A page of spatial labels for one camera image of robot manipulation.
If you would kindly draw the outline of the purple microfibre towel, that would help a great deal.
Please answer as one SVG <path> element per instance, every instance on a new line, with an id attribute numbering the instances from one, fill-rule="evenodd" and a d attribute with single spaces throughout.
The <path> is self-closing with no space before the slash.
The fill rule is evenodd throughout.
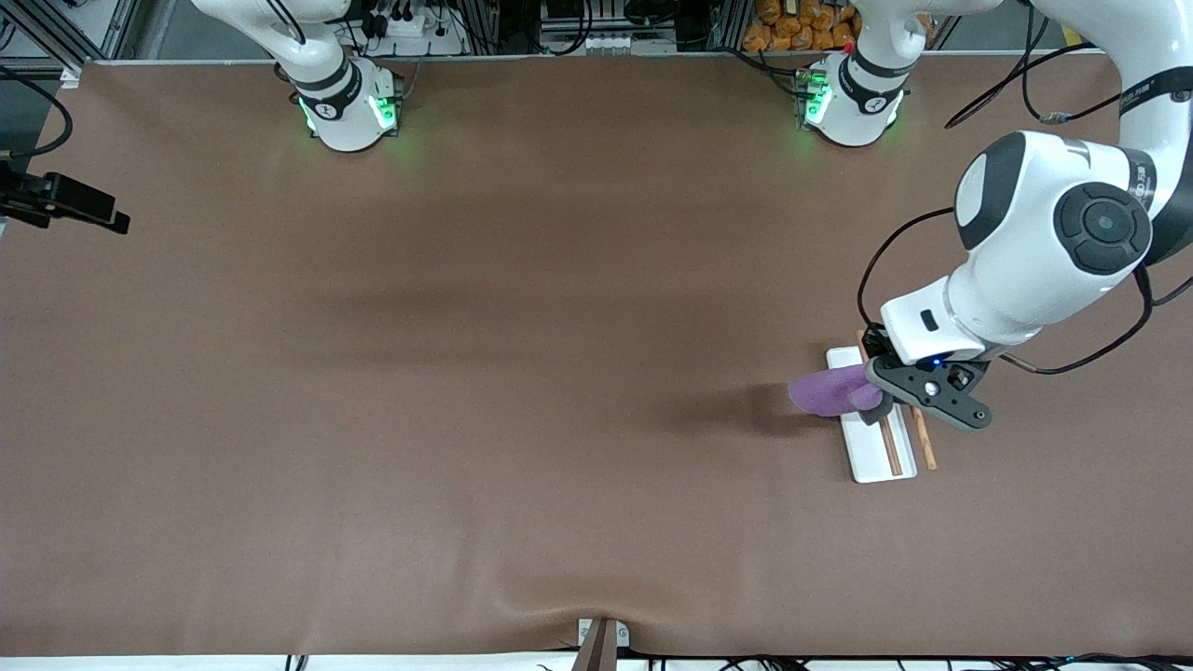
<path id="1" fill-rule="evenodd" d="M 789 399 L 806 415 L 834 418 L 878 410 L 884 392 L 869 380 L 861 363 L 832 368 L 789 383 Z"/>

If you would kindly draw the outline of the wooden rack rod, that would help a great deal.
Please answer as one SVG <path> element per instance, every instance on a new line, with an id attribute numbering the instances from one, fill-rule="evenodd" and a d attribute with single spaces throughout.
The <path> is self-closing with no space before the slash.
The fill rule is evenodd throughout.
<path id="1" fill-rule="evenodd" d="M 931 436 L 927 429 L 927 421 L 925 412 L 921 408 L 913 406 L 909 408 L 911 411 L 911 423 L 913 427 L 916 430 L 917 445 L 921 449 L 922 458 L 925 458 L 925 466 L 931 472 L 935 472 L 939 467 L 937 462 L 937 450 L 934 450 Z"/>
<path id="2" fill-rule="evenodd" d="M 870 359 L 869 349 L 866 349 L 865 345 L 865 336 L 866 336 L 865 330 L 857 330 L 857 347 L 859 349 L 863 363 Z M 888 396 L 884 396 L 884 404 L 880 404 L 879 408 L 882 410 L 882 415 L 880 419 L 878 420 L 878 425 L 880 429 L 889 467 L 891 470 L 891 475 L 898 478 L 903 474 L 903 469 L 902 469 L 902 463 L 900 463 L 898 445 L 896 445 L 895 433 L 892 430 L 892 424 L 890 421 L 890 415 L 891 412 L 894 411 L 892 400 Z"/>

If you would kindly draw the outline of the white towel rack base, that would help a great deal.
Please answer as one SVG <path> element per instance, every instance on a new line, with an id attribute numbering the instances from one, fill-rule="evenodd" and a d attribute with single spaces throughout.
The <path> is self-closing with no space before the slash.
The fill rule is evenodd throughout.
<path id="1" fill-rule="evenodd" d="M 865 425 L 857 413 L 840 415 L 839 421 L 843 429 L 843 445 L 857 484 L 886 484 L 919 475 L 919 466 L 913 454 L 915 447 L 913 425 L 903 406 L 896 404 L 890 415 L 903 469 L 903 474 L 898 478 L 891 475 L 878 423 L 872 426 Z"/>

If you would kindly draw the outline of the orange packets pile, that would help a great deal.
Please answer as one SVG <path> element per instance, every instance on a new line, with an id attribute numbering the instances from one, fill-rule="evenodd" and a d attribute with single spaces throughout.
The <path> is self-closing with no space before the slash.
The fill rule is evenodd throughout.
<path id="1" fill-rule="evenodd" d="M 863 27 L 849 0 L 753 0 L 752 8 L 744 53 L 848 50 Z"/>

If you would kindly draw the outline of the metal table clamp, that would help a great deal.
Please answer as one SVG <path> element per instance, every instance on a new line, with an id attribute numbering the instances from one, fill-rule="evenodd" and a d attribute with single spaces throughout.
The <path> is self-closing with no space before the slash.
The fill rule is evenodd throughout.
<path id="1" fill-rule="evenodd" d="M 577 654 L 570 671 L 617 671 L 622 650 L 631 644 L 629 624 L 614 618 L 580 618 Z"/>

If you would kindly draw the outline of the brown table cover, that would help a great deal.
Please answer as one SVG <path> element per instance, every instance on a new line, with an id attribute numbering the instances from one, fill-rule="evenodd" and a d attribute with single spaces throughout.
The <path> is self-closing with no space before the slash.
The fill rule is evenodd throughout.
<path id="1" fill-rule="evenodd" d="M 942 55 L 878 144 L 729 57 L 432 62 L 344 156 L 268 64 L 93 64 L 41 158 L 130 232 L 0 238 L 0 657 L 1193 655 L 1193 293 L 990 370 L 851 480 L 784 384 L 883 238 L 1030 121 Z"/>

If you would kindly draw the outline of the white terminal block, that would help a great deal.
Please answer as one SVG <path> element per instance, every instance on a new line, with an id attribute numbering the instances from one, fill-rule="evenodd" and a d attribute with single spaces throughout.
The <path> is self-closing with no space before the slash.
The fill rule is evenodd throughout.
<path id="1" fill-rule="evenodd" d="M 551 53 L 563 53 L 571 48 L 577 33 L 542 33 L 542 43 Z M 576 47 L 571 55 L 579 56 L 660 56 L 679 53 L 681 43 L 672 33 L 592 33 Z"/>

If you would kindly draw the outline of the aluminium frame profile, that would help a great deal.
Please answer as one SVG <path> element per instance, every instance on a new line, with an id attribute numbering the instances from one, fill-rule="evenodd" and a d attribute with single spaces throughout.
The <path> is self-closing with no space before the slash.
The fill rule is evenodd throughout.
<path id="1" fill-rule="evenodd" d="M 120 55 L 144 0 L 0 0 L 0 64 L 78 74 Z"/>

